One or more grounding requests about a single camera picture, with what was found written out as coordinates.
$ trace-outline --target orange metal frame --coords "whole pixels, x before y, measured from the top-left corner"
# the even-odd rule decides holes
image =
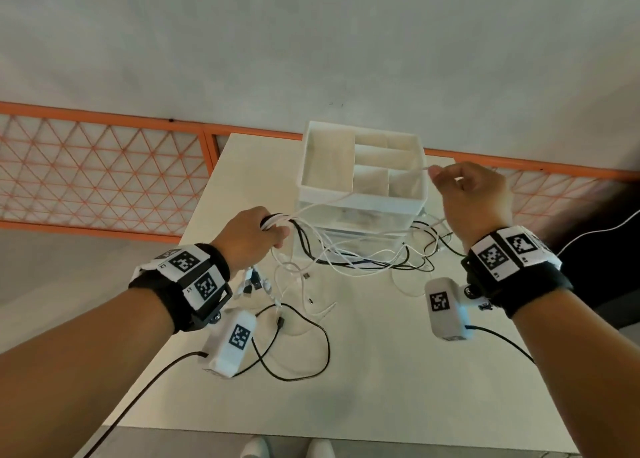
[[[31,116],[34,118],[52,118],[56,120],[68,120],[73,122],[98,123],[103,125],[116,125],[139,129],[152,129],[164,131],[181,131],[194,133],[198,136],[202,155],[209,174],[214,170],[220,157],[220,150],[216,136],[229,136],[231,133],[242,133],[254,136],[266,136],[270,138],[284,138],[300,140],[299,133],[262,130],[255,128],[236,127],[232,125],[219,125],[215,123],[183,122],[159,118],[145,118],[142,116],[113,115],[109,113],[94,113],[92,111],[80,111],[76,109],[53,108],[45,106],[33,106],[0,102],[0,113],[14,116]],[[457,162],[472,161],[485,166],[510,168],[522,171],[541,171],[545,173],[561,173],[574,177],[594,177],[597,179],[613,179],[623,182],[640,180],[640,172],[627,170],[608,170],[576,165],[558,163],[546,163],[531,160],[510,159],[505,157],[492,157],[490,155],[466,154],[447,150],[435,150],[425,148],[424,153],[439,157],[451,157]],[[161,242],[177,242],[178,236],[155,235],[134,233],[128,231],[114,231],[105,229],[84,229],[72,227],[60,227],[54,225],[37,225],[31,223],[14,223],[0,221],[0,228],[31,229],[65,234],[84,234],[129,238],[134,240],[154,240]]]

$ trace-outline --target hand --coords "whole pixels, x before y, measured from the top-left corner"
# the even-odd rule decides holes
[[[260,221],[268,215],[265,207],[239,212],[211,241],[227,261],[231,277],[241,269],[260,262],[272,247],[282,247],[289,228],[274,226],[266,231],[260,230]]]
[[[507,179],[471,162],[429,167],[431,181],[442,194],[444,215],[465,252],[496,229],[513,225]]]

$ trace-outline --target white wall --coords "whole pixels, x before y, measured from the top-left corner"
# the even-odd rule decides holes
[[[640,1],[0,0],[0,99],[631,166]]]

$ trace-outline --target table surface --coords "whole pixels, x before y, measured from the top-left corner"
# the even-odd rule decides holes
[[[264,205],[292,211],[299,141],[231,135],[182,237],[182,244],[208,242],[238,211]],[[452,159],[428,157],[446,165]],[[442,214],[442,198],[429,187],[427,211]],[[460,242],[453,244],[460,247]],[[460,258],[446,251],[434,258],[433,276],[464,281]],[[260,268],[270,276],[268,255]],[[574,452],[555,406],[531,362],[489,334],[446,342],[433,336],[424,297],[400,293],[390,271],[346,277],[331,268],[311,268],[308,291],[322,304],[337,305],[321,321],[331,343],[331,364],[316,379],[280,382],[261,366],[231,380],[199,368],[196,358],[180,362],[140,399],[122,425],[359,439],[402,443],[486,446]],[[428,275],[396,272],[396,284],[417,293]],[[233,300],[245,308],[266,306],[264,297]],[[287,318],[268,363],[281,375],[319,370],[326,359],[320,331]],[[470,309],[472,324],[489,327],[523,345],[500,310]],[[262,349],[275,326],[260,317],[256,341]],[[110,415],[113,422],[164,365],[201,350],[205,330],[174,335]],[[253,361],[252,349],[245,362]]]

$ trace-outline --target gray floor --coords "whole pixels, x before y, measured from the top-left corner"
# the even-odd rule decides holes
[[[133,268],[171,247],[89,236],[0,229],[0,352],[107,301],[122,291]],[[92,444],[104,429],[88,443]],[[98,458],[236,458],[249,436],[121,427]],[[275,458],[305,455],[308,438],[268,438]],[[334,441],[338,458],[562,458],[535,451]]]

